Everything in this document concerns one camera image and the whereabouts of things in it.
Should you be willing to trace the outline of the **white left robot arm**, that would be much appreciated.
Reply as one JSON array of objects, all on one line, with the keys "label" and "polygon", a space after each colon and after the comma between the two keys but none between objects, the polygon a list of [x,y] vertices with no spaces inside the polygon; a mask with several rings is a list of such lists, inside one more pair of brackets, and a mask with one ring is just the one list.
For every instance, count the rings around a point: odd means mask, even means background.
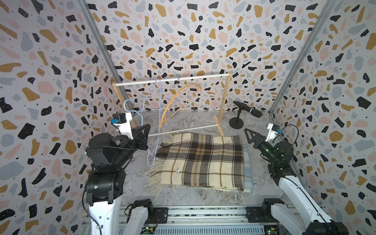
[{"label": "white left robot arm", "polygon": [[92,169],[85,184],[82,205],[91,219],[93,235],[114,235],[118,232],[125,168],[136,151],[148,150],[150,124],[130,131],[130,136],[98,134],[90,139],[86,148]]}]

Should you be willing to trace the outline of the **blue plaid scarf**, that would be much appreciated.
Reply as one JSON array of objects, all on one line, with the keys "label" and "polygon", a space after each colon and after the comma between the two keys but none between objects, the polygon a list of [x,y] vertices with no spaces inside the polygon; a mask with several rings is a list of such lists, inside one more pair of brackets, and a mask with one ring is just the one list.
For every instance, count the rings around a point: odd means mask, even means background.
[{"label": "blue plaid scarf", "polygon": [[246,147],[243,147],[243,154],[244,154],[244,192],[252,193],[254,189],[252,169],[251,169],[249,152]]}]

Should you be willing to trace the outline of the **brown plaid scarf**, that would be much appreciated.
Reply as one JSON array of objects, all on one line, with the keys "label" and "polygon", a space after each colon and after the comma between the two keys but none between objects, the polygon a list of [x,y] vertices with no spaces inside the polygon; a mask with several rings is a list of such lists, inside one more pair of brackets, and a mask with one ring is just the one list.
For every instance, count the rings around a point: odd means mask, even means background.
[{"label": "brown plaid scarf", "polygon": [[149,170],[152,195],[163,186],[245,190],[244,150],[239,136],[181,133],[165,138]]}]

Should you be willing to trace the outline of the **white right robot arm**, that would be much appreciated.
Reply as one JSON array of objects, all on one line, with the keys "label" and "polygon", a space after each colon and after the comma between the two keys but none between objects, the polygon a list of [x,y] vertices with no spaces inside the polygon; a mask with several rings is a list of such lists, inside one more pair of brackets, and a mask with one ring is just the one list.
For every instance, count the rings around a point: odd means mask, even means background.
[{"label": "white right robot arm", "polygon": [[342,222],[334,221],[313,200],[302,185],[297,174],[289,163],[294,157],[293,145],[281,141],[272,145],[271,136],[263,136],[250,129],[244,130],[247,142],[254,149],[260,151],[262,157],[269,162],[270,177],[283,190],[293,203],[298,215],[291,212],[288,206],[277,199],[270,202],[264,201],[264,217],[273,217],[280,222],[292,235],[347,235],[348,229]]}]

